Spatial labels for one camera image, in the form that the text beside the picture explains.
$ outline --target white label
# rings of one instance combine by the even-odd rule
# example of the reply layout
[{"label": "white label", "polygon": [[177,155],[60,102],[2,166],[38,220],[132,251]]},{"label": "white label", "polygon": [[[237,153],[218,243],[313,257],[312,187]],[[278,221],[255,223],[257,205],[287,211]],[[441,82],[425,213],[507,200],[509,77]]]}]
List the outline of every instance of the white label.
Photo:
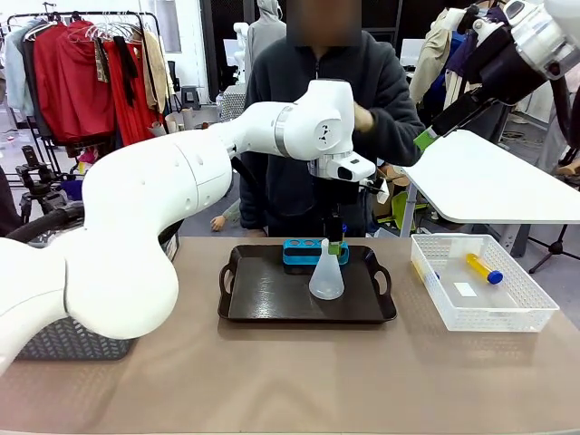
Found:
[{"label": "white label", "polygon": [[459,293],[463,297],[478,297],[478,294],[473,291],[471,285],[468,283],[454,283],[455,287],[458,289]]}]

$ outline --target blue cap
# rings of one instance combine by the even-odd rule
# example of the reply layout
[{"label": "blue cap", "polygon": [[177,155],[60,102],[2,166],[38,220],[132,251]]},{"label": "blue cap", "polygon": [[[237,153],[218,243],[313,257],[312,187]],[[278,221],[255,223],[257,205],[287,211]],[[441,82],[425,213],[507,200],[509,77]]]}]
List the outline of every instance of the blue cap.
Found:
[{"label": "blue cap", "polygon": [[503,281],[503,279],[504,279],[504,274],[502,274],[498,270],[494,270],[493,272],[491,272],[488,275],[488,281],[493,285],[501,283]]}]

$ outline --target black tray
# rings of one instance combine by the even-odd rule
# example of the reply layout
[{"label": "black tray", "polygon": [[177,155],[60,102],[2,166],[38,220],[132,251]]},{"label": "black tray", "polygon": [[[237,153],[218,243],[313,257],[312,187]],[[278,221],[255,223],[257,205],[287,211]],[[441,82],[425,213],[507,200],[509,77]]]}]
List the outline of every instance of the black tray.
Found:
[{"label": "black tray", "polygon": [[[288,267],[281,246],[237,246],[219,275],[219,316],[234,322],[382,324],[394,319],[391,276],[366,246],[350,246],[342,266],[344,294],[323,301],[308,289],[313,267]],[[233,279],[226,289],[226,275]],[[375,275],[384,275],[381,291]]]}]

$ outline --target hand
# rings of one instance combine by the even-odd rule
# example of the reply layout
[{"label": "hand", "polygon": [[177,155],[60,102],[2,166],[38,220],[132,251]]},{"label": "hand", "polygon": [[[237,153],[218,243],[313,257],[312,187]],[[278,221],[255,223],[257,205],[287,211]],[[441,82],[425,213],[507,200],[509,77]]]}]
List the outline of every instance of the hand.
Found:
[{"label": "hand", "polygon": [[224,229],[224,225],[226,224],[226,218],[223,216],[216,216],[211,219],[211,230],[219,232]]},{"label": "hand", "polygon": [[268,234],[266,234],[266,232],[263,229],[249,229],[246,232],[246,237],[266,238],[266,237],[268,237]]},{"label": "hand", "polygon": [[354,129],[360,131],[361,133],[366,133],[371,131],[372,127],[374,127],[374,118],[372,117],[372,113],[355,103]]}]

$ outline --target window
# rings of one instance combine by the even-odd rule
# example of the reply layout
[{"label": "window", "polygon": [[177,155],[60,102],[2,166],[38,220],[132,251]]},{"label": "window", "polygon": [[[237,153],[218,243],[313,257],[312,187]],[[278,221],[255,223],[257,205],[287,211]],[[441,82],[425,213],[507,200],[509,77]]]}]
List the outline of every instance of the window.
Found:
[{"label": "window", "polygon": [[149,0],[149,10],[159,20],[159,32],[167,53],[181,53],[178,11],[175,0]]}]

